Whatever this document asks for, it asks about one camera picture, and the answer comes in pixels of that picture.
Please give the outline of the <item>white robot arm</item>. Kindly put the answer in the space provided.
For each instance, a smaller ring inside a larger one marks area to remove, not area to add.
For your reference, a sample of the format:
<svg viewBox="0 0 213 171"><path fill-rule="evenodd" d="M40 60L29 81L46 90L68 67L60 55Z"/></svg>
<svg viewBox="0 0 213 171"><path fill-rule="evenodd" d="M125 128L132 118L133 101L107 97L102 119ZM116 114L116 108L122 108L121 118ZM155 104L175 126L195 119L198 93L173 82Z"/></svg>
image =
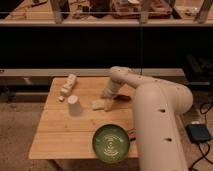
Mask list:
<svg viewBox="0 0 213 171"><path fill-rule="evenodd" d="M140 171L188 171L175 116L193 104L185 85L113 66L102 97L112 99L127 84L135 89L132 113Z"/></svg>

